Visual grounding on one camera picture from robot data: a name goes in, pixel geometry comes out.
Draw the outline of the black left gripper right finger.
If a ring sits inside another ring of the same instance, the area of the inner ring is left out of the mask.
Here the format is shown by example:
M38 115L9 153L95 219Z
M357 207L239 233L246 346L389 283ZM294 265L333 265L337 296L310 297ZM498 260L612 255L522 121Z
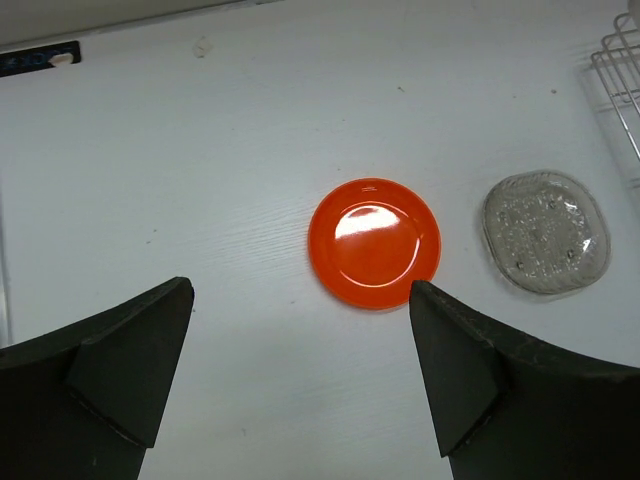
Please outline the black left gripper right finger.
M635 479L639 371L555 346L427 281L410 321L440 455L457 479Z

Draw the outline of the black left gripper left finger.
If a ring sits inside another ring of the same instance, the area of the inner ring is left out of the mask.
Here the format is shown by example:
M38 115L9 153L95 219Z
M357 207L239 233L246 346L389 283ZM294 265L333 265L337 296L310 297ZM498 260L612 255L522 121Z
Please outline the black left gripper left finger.
M194 289L175 277L1 351L4 479L136 479L154 447Z

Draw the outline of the orange plate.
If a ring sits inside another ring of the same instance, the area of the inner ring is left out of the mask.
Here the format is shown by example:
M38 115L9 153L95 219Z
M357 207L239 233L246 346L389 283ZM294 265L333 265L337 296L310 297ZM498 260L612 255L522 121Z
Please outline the orange plate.
M344 183L316 207L307 231L312 270L337 300L371 311L409 301L416 280L438 270L442 239L429 206L382 178Z

